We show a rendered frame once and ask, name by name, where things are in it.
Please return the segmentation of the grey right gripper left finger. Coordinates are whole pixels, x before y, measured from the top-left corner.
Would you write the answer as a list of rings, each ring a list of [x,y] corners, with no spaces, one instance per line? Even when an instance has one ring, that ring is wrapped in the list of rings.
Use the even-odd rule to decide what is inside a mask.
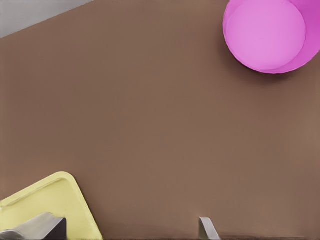
[[[16,227],[0,231],[0,240],[67,240],[67,219],[44,212]]]

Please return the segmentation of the yellow tray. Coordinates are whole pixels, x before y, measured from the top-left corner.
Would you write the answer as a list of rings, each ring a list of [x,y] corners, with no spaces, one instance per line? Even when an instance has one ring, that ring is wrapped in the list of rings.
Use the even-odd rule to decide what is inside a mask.
[[[66,219],[68,240],[103,240],[75,178],[67,172],[56,172],[0,200],[0,231],[42,213]]]

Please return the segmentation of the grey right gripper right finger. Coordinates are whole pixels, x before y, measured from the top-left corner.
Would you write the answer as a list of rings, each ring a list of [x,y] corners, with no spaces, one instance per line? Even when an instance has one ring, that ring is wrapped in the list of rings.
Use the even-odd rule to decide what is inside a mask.
[[[209,217],[199,218],[200,240],[221,240],[212,220]]]

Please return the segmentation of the pink bowl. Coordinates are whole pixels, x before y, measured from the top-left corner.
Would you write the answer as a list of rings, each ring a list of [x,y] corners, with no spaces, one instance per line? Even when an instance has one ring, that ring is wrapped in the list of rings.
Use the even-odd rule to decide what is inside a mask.
[[[320,52],[320,0],[229,0],[222,26],[233,56],[260,73],[297,70]]]

